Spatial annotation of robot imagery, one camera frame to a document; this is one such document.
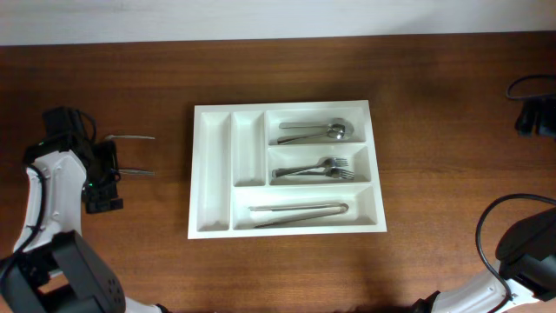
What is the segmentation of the metal teaspoon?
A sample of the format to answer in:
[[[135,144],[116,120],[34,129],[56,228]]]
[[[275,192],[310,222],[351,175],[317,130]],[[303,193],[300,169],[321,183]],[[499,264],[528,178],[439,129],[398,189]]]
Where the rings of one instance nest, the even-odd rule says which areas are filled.
[[[118,172],[124,175],[133,176],[154,176],[155,172],[148,170],[137,170],[137,169],[119,169]]]
[[[141,136],[141,135],[107,135],[103,141],[110,141],[115,139],[139,139],[139,140],[156,140],[155,137]]]

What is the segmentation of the large metal spoon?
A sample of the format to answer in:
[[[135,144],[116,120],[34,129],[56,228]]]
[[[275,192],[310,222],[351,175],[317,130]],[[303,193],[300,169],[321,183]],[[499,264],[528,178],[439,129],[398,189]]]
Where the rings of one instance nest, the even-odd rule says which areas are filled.
[[[277,139],[278,144],[292,143],[303,139],[315,137],[330,137],[336,140],[343,139],[347,134],[346,127],[341,123],[334,123],[327,127],[327,130],[322,133],[315,133],[310,135],[295,136],[295,137],[280,137]]]
[[[344,138],[350,137],[354,133],[354,126],[343,118],[332,118],[325,122],[284,122],[279,124],[280,129],[301,129],[301,128],[332,128],[338,130]]]

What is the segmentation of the metal fork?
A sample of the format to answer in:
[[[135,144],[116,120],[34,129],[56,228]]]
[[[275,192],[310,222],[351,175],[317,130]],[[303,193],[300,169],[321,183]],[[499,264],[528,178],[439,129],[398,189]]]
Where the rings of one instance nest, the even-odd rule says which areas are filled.
[[[348,160],[346,158],[324,157],[315,165],[275,169],[272,171],[272,178],[278,178],[281,176],[291,175],[291,174],[308,171],[308,170],[316,170],[320,168],[329,169],[329,168],[347,167],[347,166],[348,166]]]
[[[297,172],[286,172],[286,171],[274,170],[272,172],[272,175],[274,178],[281,177],[281,176],[324,176],[328,178],[341,179],[341,180],[355,179],[355,173],[340,168],[331,168],[322,171],[305,170],[305,171],[297,171]]]

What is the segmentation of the metal table knife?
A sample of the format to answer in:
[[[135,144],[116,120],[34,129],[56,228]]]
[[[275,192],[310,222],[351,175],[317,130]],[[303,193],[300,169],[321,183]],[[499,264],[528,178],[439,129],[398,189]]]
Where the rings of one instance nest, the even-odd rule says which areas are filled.
[[[310,219],[316,219],[316,218],[321,218],[321,217],[326,217],[326,216],[340,215],[340,214],[344,214],[346,212],[348,212],[348,207],[347,206],[340,206],[337,210],[334,210],[334,211],[319,212],[319,213],[299,215],[299,216],[289,216],[289,217],[286,217],[286,218],[282,218],[280,220],[258,224],[258,225],[255,226],[255,228],[256,229],[267,228],[267,227],[271,227],[271,226],[283,225],[283,224],[287,224],[287,223],[295,223],[295,222],[300,222],[300,221],[305,221],[305,220],[310,220]]]
[[[290,210],[324,210],[324,209],[341,209],[348,210],[349,206],[346,203],[315,203],[315,204],[296,204],[296,205],[282,205],[282,206],[258,206],[248,207],[252,212],[263,211],[290,211]]]

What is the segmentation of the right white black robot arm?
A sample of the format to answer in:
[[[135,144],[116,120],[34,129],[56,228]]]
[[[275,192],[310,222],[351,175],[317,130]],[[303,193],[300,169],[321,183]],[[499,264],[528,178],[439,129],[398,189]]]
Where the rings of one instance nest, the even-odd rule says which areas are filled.
[[[482,227],[498,205],[510,200],[555,204],[553,198],[518,193],[490,203],[475,229],[475,246],[486,269],[456,290],[435,291],[417,300],[409,310],[419,313],[505,312],[520,305],[555,298],[555,208],[513,224],[500,239],[495,263],[490,263],[481,244]]]

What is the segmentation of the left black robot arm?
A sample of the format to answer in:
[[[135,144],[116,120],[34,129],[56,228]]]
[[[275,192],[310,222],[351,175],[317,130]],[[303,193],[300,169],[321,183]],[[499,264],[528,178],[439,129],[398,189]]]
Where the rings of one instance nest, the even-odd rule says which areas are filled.
[[[43,113],[45,138],[28,147],[24,224],[1,261],[1,297],[14,312],[163,313],[125,295],[114,271],[82,236],[82,214],[123,207],[116,145],[98,142],[90,115],[69,107]]]

